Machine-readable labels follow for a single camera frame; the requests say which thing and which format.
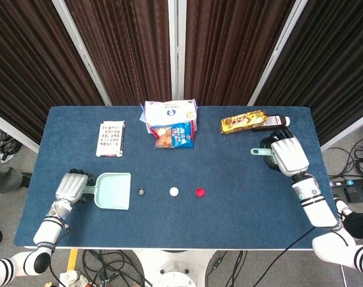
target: red bottle cap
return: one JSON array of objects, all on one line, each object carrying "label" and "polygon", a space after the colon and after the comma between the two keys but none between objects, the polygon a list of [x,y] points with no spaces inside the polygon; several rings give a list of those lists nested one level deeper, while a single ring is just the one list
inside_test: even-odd
[{"label": "red bottle cap", "polygon": [[204,197],[205,195],[205,190],[201,187],[199,187],[198,189],[196,189],[196,196],[197,197]]}]

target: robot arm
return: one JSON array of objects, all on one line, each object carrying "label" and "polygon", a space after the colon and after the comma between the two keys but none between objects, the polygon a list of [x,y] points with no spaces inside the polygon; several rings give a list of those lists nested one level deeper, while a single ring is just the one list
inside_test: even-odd
[{"label": "robot arm", "polygon": [[56,201],[33,238],[38,249],[0,259],[0,286],[10,283],[16,276],[35,276],[46,271],[60,232],[63,228],[69,229],[65,218],[71,212],[71,205],[80,199],[88,179],[88,175],[78,170],[64,175],[56,191]]},{"label": "robot arm", "polygon": [[292,187],[310,223],[330,232],[313,239],[314,253],[326,262],[336,263],[363,273],[363,245],[353,237],[331,212],[314,176],[306,173],[309,161],[297,138],[289,130],[272,134],[270,147],[279,170],[292,177]]}]

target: curtain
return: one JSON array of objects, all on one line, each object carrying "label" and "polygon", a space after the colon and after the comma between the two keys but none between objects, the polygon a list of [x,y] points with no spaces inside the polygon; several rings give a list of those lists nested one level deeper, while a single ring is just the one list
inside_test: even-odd
[{"label": "curtain", "polygon": [[0,116],[40,142],[56,105],[103,102],[51,1],[0,1]]},{"label": "curtain", "polygon": [[363,1],[311,0],[256,105],[308,106],[321,144],[363,116]]},{"label": "curtain", "polygon": [[245,105],[293,4],[188,1],[184,97],[199,105]]},{"label": "curtain", "polygon": [[171,100],[167,0],[67,0],[114,105]]}]

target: blue felt surface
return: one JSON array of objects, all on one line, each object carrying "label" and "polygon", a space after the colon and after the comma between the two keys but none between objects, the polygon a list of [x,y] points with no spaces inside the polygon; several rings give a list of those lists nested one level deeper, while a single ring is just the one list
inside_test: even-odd
[{"label": "blue felt surface", "polygon": [[[62,176],[83,169],[132,174],[129,210],[99,209],[93,200],[77,203],[68,218],[72,232],[60,246],[115,248],[285,248],[311,225],[291,179],[250,154],[270,132],[220,133],[224,117],[260,108],[291,119],[290,129],[310,161],[335,214],[322,154],[309,108],[201,106],[194,149],[154,150],[154,136],[139,121],[138,106],[52,108],[15,245],[33,246],[42,219],[55,199]],[[121,158],[95,156],[102,121],[126,121]],[[144,187],[146,194],[138,196]],[[169,195],[178,187],[179,196]],[[203,187],[204,198],[195,196]],[[317,229],[295,248],[311,248]]]}]

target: dustpan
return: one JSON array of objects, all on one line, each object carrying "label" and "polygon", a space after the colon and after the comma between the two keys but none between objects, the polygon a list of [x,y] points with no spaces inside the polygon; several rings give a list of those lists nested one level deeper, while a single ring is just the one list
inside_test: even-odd
[{"label": "dustpan", "polygon": [[83,194],[94,194],[99,208],[127,210],[130,186],[130,173],[106,172],[99,175],[95,186],[86,186]]}]

